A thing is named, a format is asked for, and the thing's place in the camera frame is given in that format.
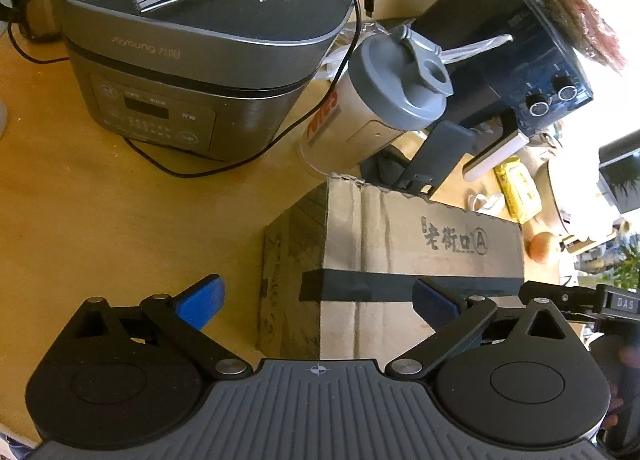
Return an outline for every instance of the yellow package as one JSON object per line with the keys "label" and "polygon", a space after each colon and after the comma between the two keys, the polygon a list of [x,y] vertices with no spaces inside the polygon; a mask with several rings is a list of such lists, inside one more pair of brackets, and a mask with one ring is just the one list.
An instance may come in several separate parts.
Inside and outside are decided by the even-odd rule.
{"label": "yellow package", "polygon": [[542,201],[529,170],[517,157],[509,157],[494,167],[511,217],[524,224],[542,211]]}

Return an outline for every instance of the plastic bag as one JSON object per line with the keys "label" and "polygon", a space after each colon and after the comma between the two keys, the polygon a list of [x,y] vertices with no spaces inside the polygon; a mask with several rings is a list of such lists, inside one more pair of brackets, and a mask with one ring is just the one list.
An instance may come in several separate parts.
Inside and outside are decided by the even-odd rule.
{"label": "plastic bag", "polygon": [[[414,20],[412,19],[403,23],[406,25],[411,25],[413,21]],[[342,62],[344,55],[347,53],[347,50],[349,49],[349,44],[353,39],[354,33],[355,23],[346,24],[340,34],[338,34],[338,37],[334,42],[333,50],[331,50],[329,54],[324,57],[324,60],[322,60],[320,69],[318,70],[318,72],[316,72],[314,79],[332,80],[335,77],[335,73],[338,72],[338,67]],[[377,22],[363,22],[358,45],[373,34],[386,34],[388,36],[389,32]],[[495,36],[495,38],[490,38],[488,40],[483,40],[482,42],[469,44],[468,46],[458,47],[457,49],[443,50],[440,54],[440,59],[445,65],[448,65],[449,63],[460,62],[462,60],[466,60],[467,58],[471,58],[476,54],[480,54],[481,52],[486,52],[487,50],[495,49],[495,47],[500,47],[502,44],[505,44],[512,40],[513,36],[511,36],[511,34],[501,34],[500,36]]]}
{"label": "plastic bag", "polygon": [[469,44],[468,46],[443,50],[440,55],[440,59],[445,65],[449,65],[450,63],[461,62],[462,60],[471,58],[476,54],[495,49],[495,47],[500,47],[501,45],[512,41],[513,36],[511,36],[511,34],[501,34],[500,36],[495,36],[495,38],[489,38],[488,40]]}
{"label": "plastic bag", "polygon": [[[348,23],[340,31],[340,34],[338,34],[335,39],[334,48],[324,57],[324,60],[322,60],[320,68],[316,72],[314,79],[327,79],[331,81],[335,77],[336,72],[338,72],[338,67],[344,59],[344,55],[347,53],[347,50],[349,50],[349,45],[356,32],[355,27],[355,22]],[[372,20],[363,22],[360,30],[360,37],[358,39],[358,45],[369,36],[381,33],[389,34],[389,32],[377,22]]]}
{"label": "plastic bag", "polygon": [[626,59],[616,32],[587,0],[535,0],[567,40],[590,60],[620,73]]}

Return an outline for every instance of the blue gripper pad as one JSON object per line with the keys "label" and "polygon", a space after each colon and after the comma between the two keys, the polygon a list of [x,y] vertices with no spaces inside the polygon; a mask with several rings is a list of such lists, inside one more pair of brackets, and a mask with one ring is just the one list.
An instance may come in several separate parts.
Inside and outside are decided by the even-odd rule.
{"label": "blue gripper pad", "polygon": [[413,301],[415,313],[436,332],[460,317],[458,306],[431,288],[422,278],[415,280]]}
{"label": "blue gripper pad", "polygon": [[225,282],[218,275],[209,275],[174,297],[176,315],[202,330],[225,304]]}
{"label": "blue gripper pad", "polygon": [[45,442],[29,460],[607,460],[587,440],[519,451],[456,427],[420,382],[374,361],[265,360],[252,377],[217,382],[182,426],[112,451]]}

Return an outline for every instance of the black knob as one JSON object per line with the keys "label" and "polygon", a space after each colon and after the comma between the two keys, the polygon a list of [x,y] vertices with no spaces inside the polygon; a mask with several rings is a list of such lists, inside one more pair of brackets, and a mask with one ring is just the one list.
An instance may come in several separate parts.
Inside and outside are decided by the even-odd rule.
{"label": "black knob", "polygon": [[542,93],[529,94],[527,96],[527,107],[532,116],[543,116],[549,111],[549,98]]}
{"label": "black knob", "polygon": [[571,101],[578,95],[578,88],[569,76],[556,76],[551,83],[562,101]]}

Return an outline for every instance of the green plant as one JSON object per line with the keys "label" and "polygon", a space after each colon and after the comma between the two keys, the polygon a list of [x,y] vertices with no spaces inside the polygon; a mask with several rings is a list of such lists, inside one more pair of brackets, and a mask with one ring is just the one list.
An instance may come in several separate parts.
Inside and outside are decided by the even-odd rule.
{"label": "green plant", "polygon": [[640,282],[640,244],[622,244],[620,251],[625,258],[613,268],[612,274],[607,275],[607,280],[619,289],[637,289]]}
{"label": "green plant", "polygon": [[602,170],[602,174],[616,198],[617,193],[623,193],[625,196],[631,192],[639,193],[640,158],[637,155],[630,155],[621,161],[609,164]]}

